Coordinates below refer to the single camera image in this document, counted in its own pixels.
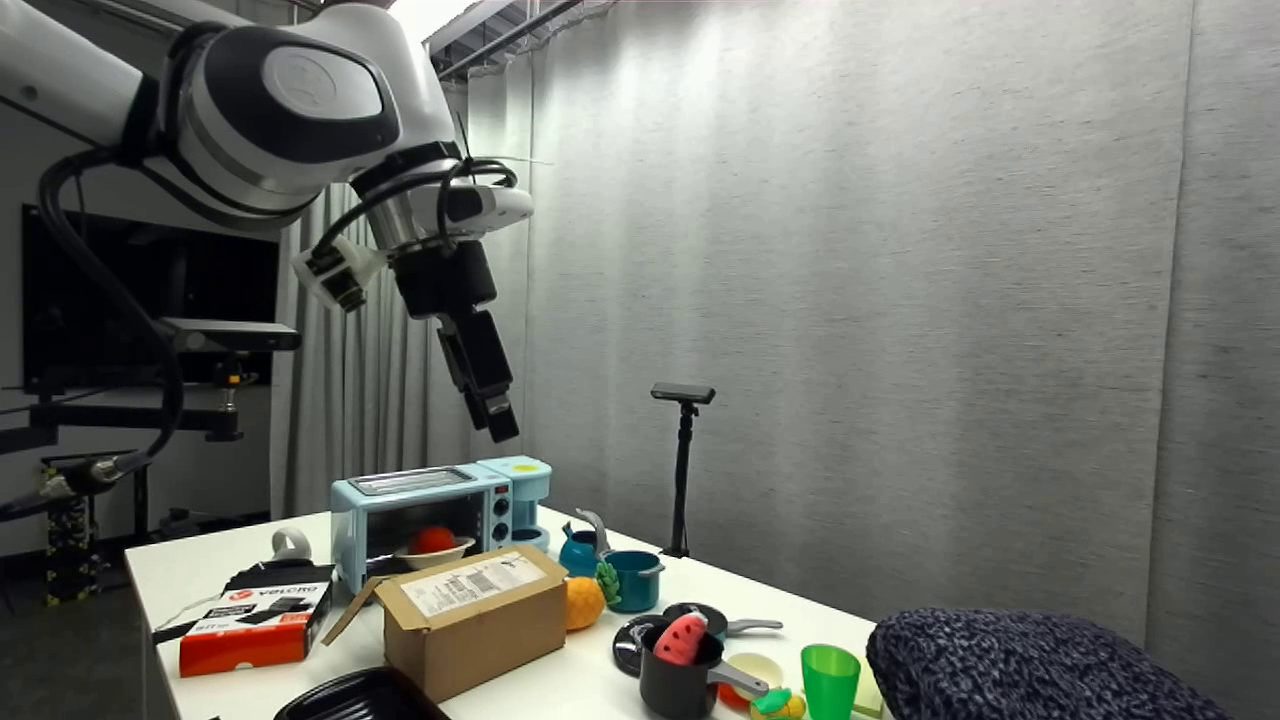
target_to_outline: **blue cup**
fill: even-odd
[[[651,613],[660,599],[660,557],[651,552],[609,552],[595,569],[612,613]]]
[[[600,561],[600,537],[595,531],[569,531],[564,523],[564,543],[561,543],[561,564],[569,576],[595,576]]]

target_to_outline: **black mug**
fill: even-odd
[[[640,635],[640,699],[649,712],[665,720],[705,720],[716,708],[716,682],[707,682],[712,667],[724,656],[721,635],[705,635],[691,662],[665,662],[651,656],[651,643],[667,622],[656,622]]]

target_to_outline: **green cup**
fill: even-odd
[[[855,699],[862,658],[836,643],[810,643],[801,652],[806,699],[812,720],[850,720]]]

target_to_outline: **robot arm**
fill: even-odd
[[[46,207],[95,163],[140,166],[217,225],[282,229],[354,184],[360,205],[301,272],[360,307],[364,276],[394,267],[407,315],[441,318],[472,422],[515,435],[508,358],[481,307],[495,296],[481,237],[528,218],[534,205],[506,163],[465,154],[426,48],[385,6],[336,3],[292,26],[192,25],[163,72],[140,77],[25,0],[0,0],[0,100],[93,144],[46,175]],[[339,237],[360,217],[377,248]]]

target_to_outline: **paper label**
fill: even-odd
[[[513,552],[456,572],[414,580],[406,582],[406,597],[417,602],[417,613],[441,615],[535,580],[546,580],[546,572]]]
[[[189,635],[297,622],[323,602],[323,593],[328,582],[230,587]]]

